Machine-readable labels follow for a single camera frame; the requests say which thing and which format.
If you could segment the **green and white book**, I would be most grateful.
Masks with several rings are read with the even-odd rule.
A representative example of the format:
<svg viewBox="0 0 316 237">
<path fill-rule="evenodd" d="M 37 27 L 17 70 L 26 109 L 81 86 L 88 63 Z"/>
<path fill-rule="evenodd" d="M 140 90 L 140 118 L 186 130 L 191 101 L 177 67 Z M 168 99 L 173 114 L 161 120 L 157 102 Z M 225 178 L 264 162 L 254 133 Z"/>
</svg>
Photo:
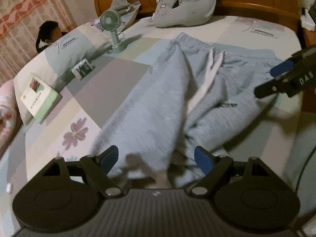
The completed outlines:
<svg viewBox="0 0 316 237">
<path fill-rule="evenodd" d="M 30 74 L 27 86 L 20 97 L 28 112 L 40 124 L 60 99 L 60 94 L 34 73 Z"/>
</svg>

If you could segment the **white item on nightstand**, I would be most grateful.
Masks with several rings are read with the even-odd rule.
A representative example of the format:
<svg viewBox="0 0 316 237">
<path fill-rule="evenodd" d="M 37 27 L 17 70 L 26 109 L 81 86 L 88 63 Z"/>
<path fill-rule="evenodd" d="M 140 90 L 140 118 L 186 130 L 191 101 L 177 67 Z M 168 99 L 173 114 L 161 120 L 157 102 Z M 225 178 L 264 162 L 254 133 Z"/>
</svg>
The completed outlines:
<svg viewBox="0 0 316 237">
<path fill-rule="evenodd" d="M 308 9 L 302 8 L 300 22 L 304 29 L 315 32 L 315 6 L 312 5 Z"/>
</svg>

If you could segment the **pink floral folded quilt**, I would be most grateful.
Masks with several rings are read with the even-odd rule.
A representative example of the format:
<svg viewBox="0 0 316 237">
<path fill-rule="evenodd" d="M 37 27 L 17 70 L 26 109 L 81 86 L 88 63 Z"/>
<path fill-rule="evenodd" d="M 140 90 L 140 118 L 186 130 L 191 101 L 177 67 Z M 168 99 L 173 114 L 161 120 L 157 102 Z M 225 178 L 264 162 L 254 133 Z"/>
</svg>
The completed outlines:
<svg viewBox="0 0 316 237">
<path fill-rule="evenodd" d="M 13 79 L 1 85 L 1 157 L 20 130 L 20 117 Z"/>
</svg>

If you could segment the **small green white box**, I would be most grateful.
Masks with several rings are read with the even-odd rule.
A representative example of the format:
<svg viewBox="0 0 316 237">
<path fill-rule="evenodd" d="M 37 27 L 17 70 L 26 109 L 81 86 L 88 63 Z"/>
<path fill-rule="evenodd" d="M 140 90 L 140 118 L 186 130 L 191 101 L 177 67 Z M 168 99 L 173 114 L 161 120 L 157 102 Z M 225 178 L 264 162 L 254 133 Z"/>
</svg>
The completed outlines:
<svg viewBox="0 0 316 237">
<path fill-rule="evenodd" d="M 90 74 L 94 69 L 95 66 L 84 58 L 72 67 L 71 72 L 77 79 L 83 80 L 83 78 Z"/>
</svg>

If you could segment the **patchwork pastel bed sheet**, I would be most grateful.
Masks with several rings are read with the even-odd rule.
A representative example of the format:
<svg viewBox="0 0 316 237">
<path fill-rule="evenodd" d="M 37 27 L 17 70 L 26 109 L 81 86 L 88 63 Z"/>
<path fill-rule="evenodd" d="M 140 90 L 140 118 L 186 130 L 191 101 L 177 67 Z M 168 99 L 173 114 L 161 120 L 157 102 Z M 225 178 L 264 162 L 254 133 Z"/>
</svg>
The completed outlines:
<svg viewBox="0 0 316 237">
<path fill-rule="evenodd" d="M 15 194 L 56 156 L 78 160 L 87 154 L 101 127 L 125 100 L 169 41 L 180 33 L 219 49 L 266 49 L 279 59 L 300 50 L 291 29 L 262 20 L 214 16 L 210 23 L 188 28 L 159 29 L 149 18 L 130 27 L 131 44 L 120 54 L 104 55 L 83 80 L 73 79 L 62 99 L 39 124 L 21 127 L 1 158 L 1 236 L 19 229 L 11 204 Z M 315 214 L 315 91 L 293 98 L 280 95 L 270 112 L 225 149 L 235 160 L 261 158 L 293 188 L 301 201 L 300 223 Z M 6 192 L 13 185 L 12 194 Z"/>
</svg>

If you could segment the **green handheld desk fan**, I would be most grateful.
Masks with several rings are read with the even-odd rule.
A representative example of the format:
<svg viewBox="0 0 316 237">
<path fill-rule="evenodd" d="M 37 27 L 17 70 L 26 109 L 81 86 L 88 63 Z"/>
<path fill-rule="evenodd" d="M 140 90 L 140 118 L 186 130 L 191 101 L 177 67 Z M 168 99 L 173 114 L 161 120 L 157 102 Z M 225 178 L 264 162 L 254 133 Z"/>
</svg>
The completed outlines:
<svg viewBox="0 0 316 237">
<path fill-rule="evenodd" d="M 121 25 L 120 15 L 115 10 L 107 10 L 100 16 L 100 24 L 105 31 L 110 32 L 112 38 L 112 49 L 114 54 L 121 53 L 125 50 L 126 46 L 119 38 L 117 32 L 118 27 Z"/>
</svg>

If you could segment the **grey cartoon face cushion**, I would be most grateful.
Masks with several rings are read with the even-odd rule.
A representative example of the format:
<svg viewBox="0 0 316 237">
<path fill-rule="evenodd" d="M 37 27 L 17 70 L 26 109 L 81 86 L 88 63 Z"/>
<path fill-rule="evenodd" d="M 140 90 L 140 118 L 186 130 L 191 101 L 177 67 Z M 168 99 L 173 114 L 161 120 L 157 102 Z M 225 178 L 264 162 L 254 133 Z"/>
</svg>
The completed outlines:
<svg viewBox="0 0 316 237">
<path fill-rule="evenodd" d="M 216 0 L 156 0 L 153 24 L 157 28 L 198 26 L 209 21 Z"/>
</svg>

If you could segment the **patchwork pillow with logo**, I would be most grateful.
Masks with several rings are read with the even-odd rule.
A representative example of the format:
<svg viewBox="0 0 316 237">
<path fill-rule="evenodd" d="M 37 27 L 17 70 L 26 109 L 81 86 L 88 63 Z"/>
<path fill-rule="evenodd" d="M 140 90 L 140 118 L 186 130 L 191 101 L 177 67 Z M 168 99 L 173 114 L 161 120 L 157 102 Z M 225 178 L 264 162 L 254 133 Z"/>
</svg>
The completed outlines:
<svg viewBox="0 0 316 237">
<path fill-rule="evenodd" d="M 13 79 L 23 124 L 27 125 L 33 118 L 20 99 L 31 74 L 35 74 L 55 91 L 60 92 L 74 78 L 72 67 L 83 59 L 91 62 L 111 48 L 111 39 L 95 26 L 86 23 L 31 59 Z"/>
</svg>

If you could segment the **pink patterned curtain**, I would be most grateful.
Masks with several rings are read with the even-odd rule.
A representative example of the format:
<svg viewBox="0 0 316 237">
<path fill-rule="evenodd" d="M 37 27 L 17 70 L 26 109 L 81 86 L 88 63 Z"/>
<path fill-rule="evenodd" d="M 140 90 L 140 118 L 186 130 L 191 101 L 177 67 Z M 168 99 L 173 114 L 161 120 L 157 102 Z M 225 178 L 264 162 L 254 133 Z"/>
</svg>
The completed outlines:
<svg viewBox="0 0 316 237">
<path fill-rule="evenodd" d="M 14 78 L 37 55 L 39 27 L 47 20 L 76 28 L 64 0 L 1 0 L 1 83 Z"/>
</svg>

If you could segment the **grey folded plush cloth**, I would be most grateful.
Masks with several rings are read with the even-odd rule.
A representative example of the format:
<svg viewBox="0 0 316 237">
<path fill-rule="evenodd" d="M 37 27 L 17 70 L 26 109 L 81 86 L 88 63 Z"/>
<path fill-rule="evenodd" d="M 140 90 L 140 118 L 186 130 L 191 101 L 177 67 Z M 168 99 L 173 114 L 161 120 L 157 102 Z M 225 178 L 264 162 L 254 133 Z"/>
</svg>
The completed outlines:
<svg viewBox="0 0 316 237">
<path fill-rule="evenodd" d="M 124 15 L 131 9 L 131 4 L 127 0 L 113 0 L 110 9 Z"/>
</svg>

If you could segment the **grey sweatpants with white drawstring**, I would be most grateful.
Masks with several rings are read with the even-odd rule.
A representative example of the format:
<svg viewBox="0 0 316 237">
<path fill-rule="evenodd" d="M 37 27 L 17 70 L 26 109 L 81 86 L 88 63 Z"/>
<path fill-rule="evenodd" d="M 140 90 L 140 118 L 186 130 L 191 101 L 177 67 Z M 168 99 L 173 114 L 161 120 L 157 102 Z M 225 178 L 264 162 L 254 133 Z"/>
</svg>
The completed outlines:
<svg viewBox="0 0 316 237">
<path fill-rule="evenodd" d="M 118 147 L 112 178 L 152 178 L 155 188 L 196 181 L 202 171 L 194 149 L 224 153 L 274 100 L 253 91 L 279 62 L 270 50 L 224 51 L 180 33 L 102 127 L 90 154 Z"/>
</svg>

